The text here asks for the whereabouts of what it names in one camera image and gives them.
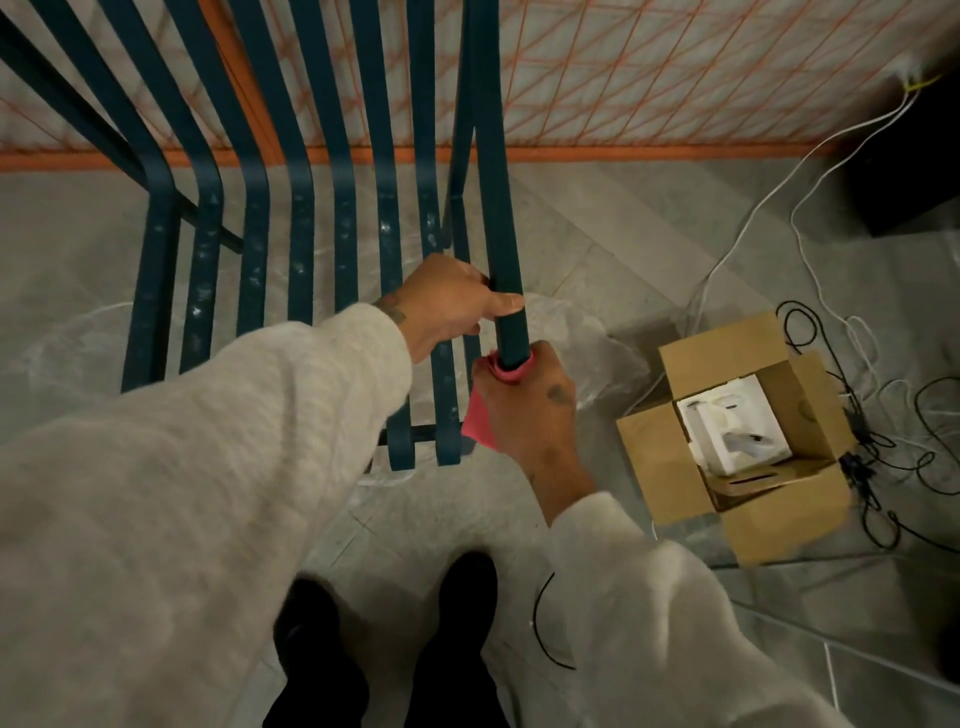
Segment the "black pants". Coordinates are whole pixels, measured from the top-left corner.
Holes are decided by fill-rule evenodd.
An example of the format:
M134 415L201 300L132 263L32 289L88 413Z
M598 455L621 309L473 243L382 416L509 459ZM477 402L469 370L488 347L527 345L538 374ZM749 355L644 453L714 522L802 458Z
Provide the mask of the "black pants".
M264 728L359 728L367 709L365 685L343 669L309 669L290 677L263 721ZM420 653L405 728L508 728L496 685L479 655L434 637Z

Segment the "tattoo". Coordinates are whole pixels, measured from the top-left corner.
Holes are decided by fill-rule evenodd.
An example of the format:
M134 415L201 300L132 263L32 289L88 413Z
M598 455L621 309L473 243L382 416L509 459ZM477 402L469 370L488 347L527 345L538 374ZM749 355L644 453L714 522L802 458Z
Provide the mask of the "tattoo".
M396 293L388 293L373 305L387 314L397 326L407 320L407 315L400 310L400 296Z
M569 407L570 409L577 408L577 403L561 384L554 384L550 387L550 389L546 391L546 398L561 407Z

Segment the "clear plastic bag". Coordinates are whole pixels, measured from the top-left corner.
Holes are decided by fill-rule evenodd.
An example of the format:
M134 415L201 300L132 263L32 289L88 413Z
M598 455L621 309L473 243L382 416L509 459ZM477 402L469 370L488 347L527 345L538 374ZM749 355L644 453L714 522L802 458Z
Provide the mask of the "clear plastic bag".
M527 328L530 340L549 341L564 369L577 386L577 409L584 409L606 397L636 392L650 375L650 366L640 354L611 339L599 319L589 315L573 303L540 296L526 295ZM481 334L483 353L495 346L492 326L484 325ZM462 402L460 417L466 412L466 369L458 367L457 388ZM433 392L429 377L415 376L410 393L414 413L433 411ZM417 467L413 471L390 470L386 448L378 448L371 470L361 479L361 485L397 485L409 480L416 471L437 467L433 443L419 443L416 448Z
M316 258L316 307L318 323L333 313L333 251L328 238L321 238ZM422 261L420 236L404 235L400 241L404 276ZM279 246L270 252L267 279L266 324L284 320L287 289L287 255ZM217 314L214 326L214 352L233 338L236 286L240 258L222 255L218 279ZM379 296L380 258L376 237L358 242L360 301L371 302ZM167 376L176 375L180 361L186 274L189 254L183 251L170 331L170 352ZM649 376L647 362L636 352L611 339L603 324L572 303L528 294L527 324L531 341L546 339L557 351L564 368L577 385L577 407L591 406L605 397L636 392ZM111 303L80 313L48 328L28 342L19 355L0 364L0 371L22 374L29 384L29 397L36 400L38 411L32 418L42 422L49 417L90 406L116 396L127 346L132 304ZM485 322L481 333L483 353L495 347L493 325ZM467 410L467 369L460 341L454 342L456 380L460 418ZM414 424L435 421L433 389L429 361L414 372L411 390L411 411ZM417 445L417 470L436 467L433 443ZM387 449L378 448L372 470L361 479L366 485L394 485L409 479L415 471L394 473L390 470Z

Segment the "person's left hand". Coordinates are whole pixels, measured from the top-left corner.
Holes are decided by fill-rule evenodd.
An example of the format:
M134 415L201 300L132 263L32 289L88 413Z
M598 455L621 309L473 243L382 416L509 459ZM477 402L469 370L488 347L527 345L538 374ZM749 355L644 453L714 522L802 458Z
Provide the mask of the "person's left hand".
M374 304L399 327L414 364L442 341L480 333L480 319L523 308L518 293L494 293L472 265L434 253L396 291Z

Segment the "pink cloth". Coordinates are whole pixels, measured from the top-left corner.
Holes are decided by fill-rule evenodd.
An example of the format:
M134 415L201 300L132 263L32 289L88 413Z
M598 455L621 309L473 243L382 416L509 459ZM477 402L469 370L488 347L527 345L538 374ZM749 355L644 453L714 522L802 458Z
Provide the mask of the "pink cloth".
M490 367L493 375L500 381L512 383L520 381L527 370L534 363L533 352L530 352L530 358L520 364L511 372L504 372L500 369L500 362L496 355L496 349L480 359L484 364ZM467 404L467 414L464 416L464 424L460 431L480 445L486 446L491 450L500 452L496 446L496 439L493 437L493 430L490 427L490 413L487 411L487 405L480 396L480 390L476 387L470 392L470 401Z

